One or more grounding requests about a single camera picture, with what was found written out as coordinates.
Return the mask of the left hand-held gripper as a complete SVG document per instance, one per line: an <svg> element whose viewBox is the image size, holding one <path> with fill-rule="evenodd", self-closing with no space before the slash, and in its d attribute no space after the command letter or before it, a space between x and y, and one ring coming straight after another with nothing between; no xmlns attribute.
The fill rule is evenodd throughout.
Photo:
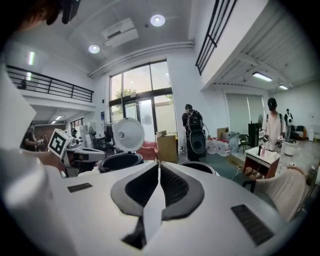
<svg viewBox="0 0 320 256"><path fill-rule="evenodd" d="M68 177L67 168L70 168L70 158L73 156L72 151L81 146L82 138L74 138L66 131L55 128L49 143L48 150L55 154L61 160L64 170L60 171L62 177ZM102 150L94 148L81 148L82 151L74 152L74 161L78 162L98 162L106 158Z"/></svg>

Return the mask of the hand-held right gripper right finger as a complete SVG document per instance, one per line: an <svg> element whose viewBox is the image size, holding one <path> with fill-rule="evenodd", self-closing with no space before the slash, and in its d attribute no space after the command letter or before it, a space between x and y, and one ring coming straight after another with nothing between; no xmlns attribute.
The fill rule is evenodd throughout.
<svg viewBox="0 0 320 256"><path fill-rule="evenodd" d="M297 223L286 222L268 203L241 185L217 175L170 163L197 181L204 199L188 217L163 221L149 242L150 255L275 255L293 236ZM245 205L273 233L256 245L232 207Z"/></svg>

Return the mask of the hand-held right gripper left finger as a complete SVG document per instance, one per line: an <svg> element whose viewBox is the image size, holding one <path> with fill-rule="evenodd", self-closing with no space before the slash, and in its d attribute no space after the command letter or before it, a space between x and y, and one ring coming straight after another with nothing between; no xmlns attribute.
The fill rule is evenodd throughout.
<svg viewBox="0 0 320 256"><path fill-rule="evenodd" d="M143 218L158 185L158 164L62 178L50 167L49 186L79 254L143 254Z"/></svg>

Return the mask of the black pot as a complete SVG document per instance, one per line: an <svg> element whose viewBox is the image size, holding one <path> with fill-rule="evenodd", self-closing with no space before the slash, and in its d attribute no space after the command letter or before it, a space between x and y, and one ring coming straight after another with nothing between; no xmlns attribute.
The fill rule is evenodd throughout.
<svg viewBox="0 0 320 256"><path fill-rule="evenodd" d="M184 171L188 173L206 173L219 177L220 174L209 164L200 161L185 161L179 163Z"/></svg>

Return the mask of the person's left forearm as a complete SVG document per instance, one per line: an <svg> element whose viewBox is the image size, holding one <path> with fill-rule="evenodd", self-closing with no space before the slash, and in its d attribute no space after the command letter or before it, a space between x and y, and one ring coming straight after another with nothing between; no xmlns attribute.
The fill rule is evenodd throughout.
<svg viewBox="0 0 320 256"><path fill-rule="evenodd" d="M60 174L62 174L63 177L66 176L65 166L58 156L56 156L51 151L42 151L38 153L38 158L40 159L43 165L55 167L58 169L58 171L60 172Z"/></svg>

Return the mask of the clothes rack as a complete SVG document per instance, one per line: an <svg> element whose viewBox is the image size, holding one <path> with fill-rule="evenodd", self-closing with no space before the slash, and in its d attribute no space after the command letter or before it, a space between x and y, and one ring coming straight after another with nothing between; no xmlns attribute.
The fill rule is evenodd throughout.
<svg viewBox="0 0 320 256"><path fill-rule="evenodd" d="M104 126L104 138L107 145L115 145L114 132L113 132L113 123L106 122Z"/></svg>

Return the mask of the dark blue rice cooker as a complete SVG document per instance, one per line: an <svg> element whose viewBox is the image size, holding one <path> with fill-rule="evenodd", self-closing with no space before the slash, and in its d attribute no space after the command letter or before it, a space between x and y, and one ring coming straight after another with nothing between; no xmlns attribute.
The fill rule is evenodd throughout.
<svg viewBox="0 0 320 256"><path fill-rule="evenodd" d="M144 129L139 121L131 117L119 120L113 130L113 138L121 153L102 160L98 165L101 173L133 167L144 162L142 155L137 153L145 138Z"/></svg>

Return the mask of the black balcony railing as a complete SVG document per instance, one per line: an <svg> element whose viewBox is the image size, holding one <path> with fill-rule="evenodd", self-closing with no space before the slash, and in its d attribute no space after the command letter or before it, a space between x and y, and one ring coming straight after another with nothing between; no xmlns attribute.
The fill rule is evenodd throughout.
<svg viewBox="0 0 320 256"><path fill-rule="evenodd" d="M94 92L90 89L20 67L12 65L6 67L9 78L20 90L34 91L88 103L93 101Z"/></svg>
<svg viewBox="0 0 320 256"><path fill-rule="evenodd" d="M200 75L202 75L212 53L218 47L218 42L229 22L237 1L215 0L208 28L195 63Z"/></svg>

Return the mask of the wooden side table white top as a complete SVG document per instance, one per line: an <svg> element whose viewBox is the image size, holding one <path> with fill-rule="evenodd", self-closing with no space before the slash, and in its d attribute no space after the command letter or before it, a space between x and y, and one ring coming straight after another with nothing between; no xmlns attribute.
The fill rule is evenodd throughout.
<svg viewBox="0 0 320 256"><path fill-rule="evenodd" d="M281 155L275 151L263 150L253 147L245 151L243 173L249 176L253 172L261 174L264 178L273 178L279 165Z"/></svg>

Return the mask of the beige chair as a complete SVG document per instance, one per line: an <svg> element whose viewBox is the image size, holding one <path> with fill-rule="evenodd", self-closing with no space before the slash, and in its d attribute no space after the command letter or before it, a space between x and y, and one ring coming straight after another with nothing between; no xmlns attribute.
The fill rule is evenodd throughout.
<svg viewBox="0 0 320 256"><path fill-rule="evenodd" d="M296 166L288 166L282 174L243 182L251 193L260 192L274 204L279 215L287 222L292 221L302 208L308 192L307 175Z"/></svg>

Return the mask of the black chair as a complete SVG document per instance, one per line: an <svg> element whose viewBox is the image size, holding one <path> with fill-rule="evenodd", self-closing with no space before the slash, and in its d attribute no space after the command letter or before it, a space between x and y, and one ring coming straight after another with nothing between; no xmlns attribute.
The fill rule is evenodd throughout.
<svg viewBox="0 0 320 256"><path fill-rule="evenodd" d="M238 143L238 148L237 148L237 152L239 152L239 149L242 147L242 153L245 153L245 150L247 149L247 146L250 145L249 142L249 135L248 134L240 134L238 136L239 139L239 143Z"/></svg>

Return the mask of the light wooden cabinet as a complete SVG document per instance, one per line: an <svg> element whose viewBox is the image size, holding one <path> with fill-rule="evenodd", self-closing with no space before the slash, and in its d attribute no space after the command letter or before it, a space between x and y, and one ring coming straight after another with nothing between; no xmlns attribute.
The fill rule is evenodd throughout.
<svg viewBox="0 0 320 256"><path fill-rule="evenodd" d="M157 136L156 143L160 162L176 163L178 161L177 140L175 135Z"/></svg>

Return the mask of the tall black stand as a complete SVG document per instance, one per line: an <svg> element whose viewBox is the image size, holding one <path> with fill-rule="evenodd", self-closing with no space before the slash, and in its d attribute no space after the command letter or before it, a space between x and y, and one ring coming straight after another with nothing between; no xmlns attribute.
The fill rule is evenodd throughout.
<svg viewBox="0 0 320 256"><path fill-rule="evenodd" d="M260 132L259 123L248 124L248 142L252 148L257 147L259 144L259 132Z"/></svg>

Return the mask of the person's white t-shirt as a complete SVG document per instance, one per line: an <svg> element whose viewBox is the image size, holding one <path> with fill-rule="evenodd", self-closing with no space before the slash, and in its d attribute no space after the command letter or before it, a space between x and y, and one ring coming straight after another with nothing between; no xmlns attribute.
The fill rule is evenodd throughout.
<svg viewBox="0 0 320 256"><path fill-rule="evenodd" d="M35 115L35 110L9 78L6 65L0 64L0 149L38 158L38 152L27 152L20 148Z"/></svg>

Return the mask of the white round bucket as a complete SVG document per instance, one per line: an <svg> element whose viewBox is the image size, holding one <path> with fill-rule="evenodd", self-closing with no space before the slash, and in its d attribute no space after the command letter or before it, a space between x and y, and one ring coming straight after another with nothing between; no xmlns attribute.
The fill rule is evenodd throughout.
<svg viewBox="0 0 320 256"><path fill-rule="evenodd" d="M296 140L283 141L281 147L281 153L286 156L294 156L296 149L298 147L298 142Z"/></svg>

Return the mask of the white roller blinds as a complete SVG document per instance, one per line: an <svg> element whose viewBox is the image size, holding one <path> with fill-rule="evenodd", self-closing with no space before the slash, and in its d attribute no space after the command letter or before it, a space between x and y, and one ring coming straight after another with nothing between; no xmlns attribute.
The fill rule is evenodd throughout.
<svg viewBox="0 0 320 256"><path fill-rule="evenodd" d="M249 133L249 124L258 123L264 116L263 97L252 94L226 94L229 113L229 128L239 134Z"/></svg>

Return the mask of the black sofa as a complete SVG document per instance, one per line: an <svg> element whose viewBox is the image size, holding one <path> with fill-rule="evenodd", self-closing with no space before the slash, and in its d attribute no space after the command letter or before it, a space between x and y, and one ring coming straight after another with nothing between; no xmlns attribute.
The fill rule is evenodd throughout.
<svg viewBox="0 0 320 256"><path fill-rule="evenodd" d="M304 140L307 137L306 127L303 125L292 125L290 128L291 140Z"/></svg>

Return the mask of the white ceiling air conditioner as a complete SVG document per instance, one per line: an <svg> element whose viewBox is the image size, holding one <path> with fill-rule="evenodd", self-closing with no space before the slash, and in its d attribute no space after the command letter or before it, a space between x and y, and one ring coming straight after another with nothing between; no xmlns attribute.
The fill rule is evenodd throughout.
<svg viewBox="0 0 320 256"><path fill-rule="evenodd" d="M107 47L116 48L132 40L138 39L138 30L130 18L121 20L101 32Z"/></svg>

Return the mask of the white ceiling pipes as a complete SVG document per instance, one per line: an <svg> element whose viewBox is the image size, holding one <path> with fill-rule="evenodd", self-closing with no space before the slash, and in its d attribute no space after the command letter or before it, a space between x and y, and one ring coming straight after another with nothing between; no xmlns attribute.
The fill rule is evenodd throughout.
<svg viewBox="0 0 320 256"><path fill-rule="evenodd" d="M139 50L132 51L128 54L122 55L113 60L107 61L102 66L98 67L96 70L89 73L88 77L95 78L96 76L99 76L100 74L103 74L118 65L121 65L123 63L126 63L130 60L133 60L139 57L147 56L149 54L157 54L163 51L193 49L193 48L194 48L193 41L170 42L170 43L163 43L163 44L142 48Z"/></svg>

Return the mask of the large glass window wall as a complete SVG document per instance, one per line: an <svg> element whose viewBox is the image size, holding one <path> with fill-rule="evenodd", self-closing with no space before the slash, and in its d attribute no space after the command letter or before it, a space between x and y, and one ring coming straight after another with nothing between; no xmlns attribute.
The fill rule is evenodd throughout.
<svg viewBox="0 0 320 256"><path fill-rule="evenodd" d="M109 116L112 123L123 118L139 121L144 130L144 139L148 142L155 142L159 132L177 136L167 62L151 62L111 76Z"/></svg>

